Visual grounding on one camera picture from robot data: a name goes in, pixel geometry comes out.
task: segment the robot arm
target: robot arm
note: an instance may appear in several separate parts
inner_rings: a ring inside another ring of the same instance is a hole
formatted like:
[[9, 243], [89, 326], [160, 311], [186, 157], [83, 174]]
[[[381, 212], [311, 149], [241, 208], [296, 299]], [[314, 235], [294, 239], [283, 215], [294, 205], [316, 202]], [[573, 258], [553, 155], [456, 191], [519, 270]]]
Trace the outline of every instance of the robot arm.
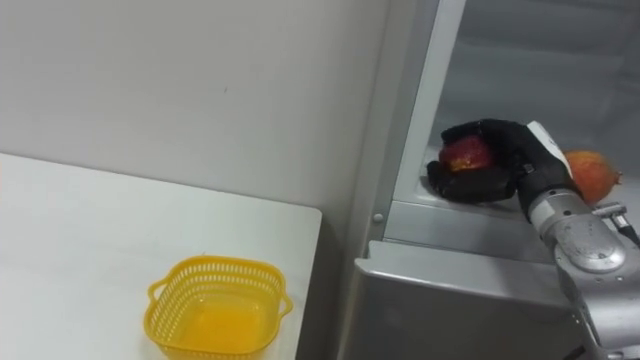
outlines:
[[[529, 210], [555, 256], [588, 353], [594, 360], [640, 359], [640, 244], [620, 238], [601, 216], [624, 219], [606, 208], [592, 212], [567, 190], [541, 194]], [[626, 219], [613, 221], [623, 233], [633, 231]]]
[[431, 162], [434, 190], [468, 203], [505, 199], [517, 190], [523, 213], [555, 258], [591, 358], [640, 359], [640, 243], [632, 242], [637, 235], [626, 209], [587, 206], [562, 152], [538, 123], [486, 119], [446, 130], [442, 138], [447, 144], [471, 134], [489, 145], [497, 167], [451, 173]]

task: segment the refrigerator door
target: refrigerator door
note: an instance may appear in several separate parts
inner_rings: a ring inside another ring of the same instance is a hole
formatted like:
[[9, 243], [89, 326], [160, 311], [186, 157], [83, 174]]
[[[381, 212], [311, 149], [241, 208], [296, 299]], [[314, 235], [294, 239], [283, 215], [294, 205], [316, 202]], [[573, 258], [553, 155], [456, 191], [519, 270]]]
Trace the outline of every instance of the refrigerator door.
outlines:
[[344, 359], [561, 359], [580, 344], [551, 265], [379, 241], [355, 263]]

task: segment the plastic basket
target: plastic basket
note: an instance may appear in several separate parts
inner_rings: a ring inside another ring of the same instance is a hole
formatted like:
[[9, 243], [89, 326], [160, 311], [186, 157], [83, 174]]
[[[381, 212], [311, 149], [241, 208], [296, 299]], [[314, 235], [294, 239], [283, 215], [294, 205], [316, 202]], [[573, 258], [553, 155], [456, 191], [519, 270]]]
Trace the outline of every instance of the plastic basket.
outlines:
[[182, 261], [148, 294], [145, 332], [171, 360], [258, 358], [293, 309], [276, 267], [219, 256]]

